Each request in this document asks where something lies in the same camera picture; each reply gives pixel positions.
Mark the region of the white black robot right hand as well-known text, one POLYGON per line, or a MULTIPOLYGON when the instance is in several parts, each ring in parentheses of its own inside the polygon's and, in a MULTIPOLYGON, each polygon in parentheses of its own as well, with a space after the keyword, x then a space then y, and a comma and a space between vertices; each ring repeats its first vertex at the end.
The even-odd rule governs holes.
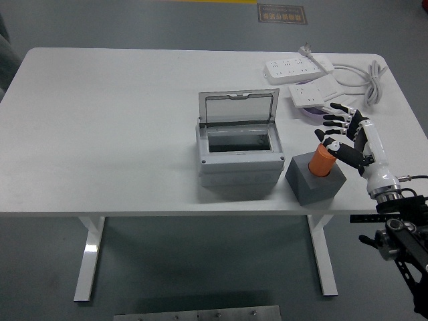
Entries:
POLYGON ((337 103, 331 108, 339 114, 323 116, 327 131, 315 130, 315 135, 326 150, 338 160, 355 168, 366 179, 366 189, 377 203, 401 199, 401 186, 398 178, 389 170, 379 133, 369 118, 359 110, 337 103))

